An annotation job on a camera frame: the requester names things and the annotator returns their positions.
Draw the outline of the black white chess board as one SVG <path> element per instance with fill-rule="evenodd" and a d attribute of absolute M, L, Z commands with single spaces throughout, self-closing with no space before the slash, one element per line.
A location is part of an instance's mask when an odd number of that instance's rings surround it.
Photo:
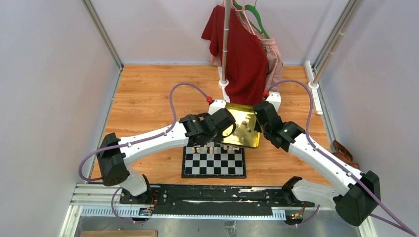
<path fill-rule="evenodd" d="M 245 150 L 210 142 L 183 148 L 182 178 L 246 178 Z"/>

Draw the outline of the yellow metal tin box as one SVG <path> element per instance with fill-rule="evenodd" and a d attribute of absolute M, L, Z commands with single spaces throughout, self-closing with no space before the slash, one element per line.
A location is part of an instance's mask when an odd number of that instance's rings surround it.
<path fill-rule="evenodd" d="M 223 132 L 221 144 L 243 148 L 258 148 L 260 133 L 255 130 L 256 116 L 252 106 L 227 103 L 225 107 L 234 117 L 235 124 Z"/>

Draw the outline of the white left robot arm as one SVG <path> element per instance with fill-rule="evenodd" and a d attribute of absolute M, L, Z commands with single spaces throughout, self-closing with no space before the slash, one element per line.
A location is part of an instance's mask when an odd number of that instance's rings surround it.
<path fill-rule="evenodd" d="M 120 186 L 139 204 L 153 196 L 144 174 L 131 169 L 131 164 L 146 156 L 177 147 L 220 142 L 229 127 L 236 127 L 234 116 L 222 108 L 213 114 L 186 115 L 169 127 L 141 135 L 118 138 L 107 134 L 98 150 L 97 161 L 102 183 L 106 187 Z"/>

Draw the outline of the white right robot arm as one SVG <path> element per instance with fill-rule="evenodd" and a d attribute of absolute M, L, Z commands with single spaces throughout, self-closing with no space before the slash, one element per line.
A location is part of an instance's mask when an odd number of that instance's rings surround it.
<path fill-rule="evenodd" d="M 263 101 L 252 109 L 259 130 L 273 146 L 305 161 L 331 184 L 318 185 L 294 177 L 283 186 L 283 202 L 295 206 L 300 201 L 308 201 L 334 208 L 345 222 L 360 226 L 378 206 L 371 194 L 380 198 L 379 177 L 372 171 L 363 173 L 334 157 L 315 143 L 301 126 L 292 121 L 283 122 L 271 103 Z"/>

